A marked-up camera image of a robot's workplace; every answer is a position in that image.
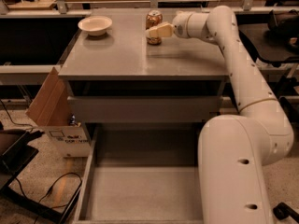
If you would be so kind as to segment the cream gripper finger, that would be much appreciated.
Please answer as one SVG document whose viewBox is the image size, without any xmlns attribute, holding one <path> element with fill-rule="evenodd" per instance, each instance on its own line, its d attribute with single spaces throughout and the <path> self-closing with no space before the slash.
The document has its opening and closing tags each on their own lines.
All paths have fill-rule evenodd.
<svg viewBox="0 0 299 224">
<path fill-rule="evenodd" d="M 174 33 L 174 26 L 169 22 L 163 22 L 150 27 L 145 34 L 148 38 L 170 37 Z"/>
</svg>

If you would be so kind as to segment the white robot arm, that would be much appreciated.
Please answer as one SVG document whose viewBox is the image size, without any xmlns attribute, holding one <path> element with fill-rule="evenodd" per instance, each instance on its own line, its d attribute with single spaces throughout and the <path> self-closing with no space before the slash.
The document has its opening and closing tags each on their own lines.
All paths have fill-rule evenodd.
<svg viewBox="0 0 299 224">
<path fill-rule="evenodd" d="M 235 96 L 236 115 L 210 119 L 198 140 L 204 224 L 275 224 L 263 167 L 291 150 L 292 126 L 276 95 L 244 47 L 235 13 L 218 6 L 208 13 L 180 11 L 146 37 L 198 38 L 217 45 Z"/>
</svg>

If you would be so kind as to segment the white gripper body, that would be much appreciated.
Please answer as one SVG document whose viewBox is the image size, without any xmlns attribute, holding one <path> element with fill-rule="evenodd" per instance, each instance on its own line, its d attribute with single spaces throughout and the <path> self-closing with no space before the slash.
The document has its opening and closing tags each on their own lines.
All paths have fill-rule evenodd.
<svg viewBox="0 0 299 224">
<path fill-rule="evenodd" d="M 180 38 L 188 38 L 188 20 L 191 16 L 190 12 L 178 11 L 172 21 L 174 26 L 174 34 Z"/>
</svg>

